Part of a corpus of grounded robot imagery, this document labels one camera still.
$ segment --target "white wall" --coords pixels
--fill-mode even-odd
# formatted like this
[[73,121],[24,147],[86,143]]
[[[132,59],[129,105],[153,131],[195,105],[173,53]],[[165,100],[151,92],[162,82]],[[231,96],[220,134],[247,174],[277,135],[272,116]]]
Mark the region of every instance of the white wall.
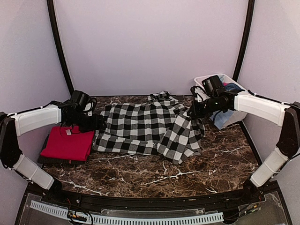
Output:
[[76,89],[190,94],[193,78],[232,76],[248,0],[56,0]]
[[[253,23],[239,83],[261,95],[300,102],[300,1],[255,2]],[[280,128],[247,116],[246,126],[265,159],[278,141]],[[300,158],[278,175],[293,223],[300,224]]]
[[[69,98],[45,0],[0,1],[0,111],[18,112]],[[19,138],[36,160],[49,128]],[[12,225],[27,182],[0,165],[0,223]]]

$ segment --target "folded red shirt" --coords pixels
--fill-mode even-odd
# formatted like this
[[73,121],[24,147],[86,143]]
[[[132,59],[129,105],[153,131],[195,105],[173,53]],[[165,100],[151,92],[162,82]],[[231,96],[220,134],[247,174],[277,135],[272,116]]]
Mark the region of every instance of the folded red shirt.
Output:
[[53,127],[41,156],[73,161],[86,161],[90,155],[94,131],[80,133],[78,126]]

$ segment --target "camera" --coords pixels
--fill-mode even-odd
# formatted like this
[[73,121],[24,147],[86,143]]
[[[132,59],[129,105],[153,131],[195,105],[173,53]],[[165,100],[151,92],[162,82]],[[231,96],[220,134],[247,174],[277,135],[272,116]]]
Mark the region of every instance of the camera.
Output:
[[226,91],[218,75],[211,76],[203,80],[202,84],[206,91],[206,94],[209,97],[219,97],[223,92]]

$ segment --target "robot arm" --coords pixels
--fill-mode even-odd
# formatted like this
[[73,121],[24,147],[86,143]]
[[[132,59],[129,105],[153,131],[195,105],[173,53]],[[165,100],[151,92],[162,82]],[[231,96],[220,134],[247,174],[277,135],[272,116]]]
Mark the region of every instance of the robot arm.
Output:
[[75,91],[71,99],[64,103],[52,101],[48,106],[10,115],[0,112],[0,158],[3,166],[14,169],[43,189],[59,189],[61,184],[58,180],[23,155],[17,138],[29,131],[58,123],[68,126],[76,124],[81,132],[100,129],[102,116],[91,115],[96,103],[83,92]]
[[275,149],[244,183],[247,194],[255,195],[258,188],[277,174],[300,148],[300,104],[281,103],[244,90],[225,90],[218,76],[209,77],[202,83],[205,90],[197,89],[197,95],[194,95],[197,100],[190,116],[202,118],[215,111],[230,109],[256,115],[282,127]]

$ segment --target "black base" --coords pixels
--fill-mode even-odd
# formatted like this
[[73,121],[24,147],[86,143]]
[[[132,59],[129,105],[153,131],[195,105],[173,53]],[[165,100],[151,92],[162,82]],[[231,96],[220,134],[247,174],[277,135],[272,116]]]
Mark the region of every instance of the black base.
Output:
[[[264,194],[275,191],[278,192],[288,224],[291,225],[292,221],[277,181],[270,182],[264,188]],[[28,193],[42,196],[42,201],[49,203],[59,204],[57,201],[62,201],[61,199],[52,199],[53,195],[48,197],[47,193],[46,195],[43,195],[44,191],[42,188],[36,184],[29,184],[23,196],[15,225],[19,225]],[[131,211],[173,211],[205,208],[206,212],[217,210],[219,212],[223,212],[224,217],[228,217],[237,213],[239,211],[238,207],[244,204],[240,200],[226,200],[228,198],[234,199],[240,197],[242,190],[181,198],[119,198],[87,195],[69,191],[62,191],[62,194],[64,197],[68,198],[72,204],[93,212],[101,212],[102,209]]]

